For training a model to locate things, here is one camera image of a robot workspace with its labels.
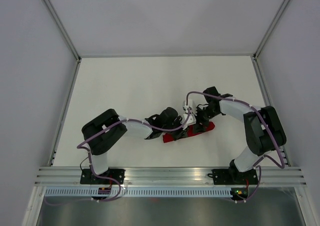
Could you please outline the red cloth napkin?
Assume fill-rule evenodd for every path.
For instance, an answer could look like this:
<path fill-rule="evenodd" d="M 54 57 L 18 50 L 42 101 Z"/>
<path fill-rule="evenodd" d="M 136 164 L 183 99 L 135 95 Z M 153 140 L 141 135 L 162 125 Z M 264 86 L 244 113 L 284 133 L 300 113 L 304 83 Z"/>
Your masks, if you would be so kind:
<path fill-rule="evenodd" d="M 163 143 L 170 143 L 170 142 L 181 140 L 181 139 L 195 137 L 200 134 L 210 132 L 214 130 L 215 127 L 216 125 L 211 121 L 209 121 L 207 125 L 196 123 L 194 125 L 188 126 L 184 130 L 179 129 L 178 131 L 175 131 L 175 132 L 165 133 L 162 136 L 162 141 Z"/>

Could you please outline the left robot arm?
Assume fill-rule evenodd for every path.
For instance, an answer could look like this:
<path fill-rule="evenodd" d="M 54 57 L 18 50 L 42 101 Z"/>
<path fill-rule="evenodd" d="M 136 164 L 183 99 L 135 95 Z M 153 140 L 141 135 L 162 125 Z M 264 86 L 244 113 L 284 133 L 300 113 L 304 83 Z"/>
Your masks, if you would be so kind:
<path fill-rule="evenodd" d="M 81 129 L 84 142 L 77 148 L 87 151 L 92 179 L 98 184 L 108 181 L 107 154 L 122 137 L 154 140 L 165 135 L 187 134 L 194 120 L 190 108 L 184 111 L 185 114 L 179 115 L 168 107 L 160 114 L 138 120 L 121 116 L 111 108 L 86 123 Z"/>

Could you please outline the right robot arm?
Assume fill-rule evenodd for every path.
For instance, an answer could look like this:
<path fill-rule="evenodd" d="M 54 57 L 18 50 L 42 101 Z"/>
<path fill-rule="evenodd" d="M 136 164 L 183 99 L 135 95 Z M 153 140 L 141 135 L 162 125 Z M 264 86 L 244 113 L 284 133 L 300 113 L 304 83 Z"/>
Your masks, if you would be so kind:
<path fill-rule="evenodd" d="M 203 95 L 207 102 L 206 107 L 197 110 L 197 116 L 209 120 L 228 115 L 244 124 L 246 147 L 229 163 L 226 184 L 241 185 L 249 180 L 257 185 L 256 170 L 264 159 L 269 159 L 280 169 L 285 168 L 280 147 L 286 144 L 287 137 L 274 107 L 255 107 L 231 94 L 218 93 L 214 86 L 203 92 L 189 92 L 187 98 L 191 94 Z"/>

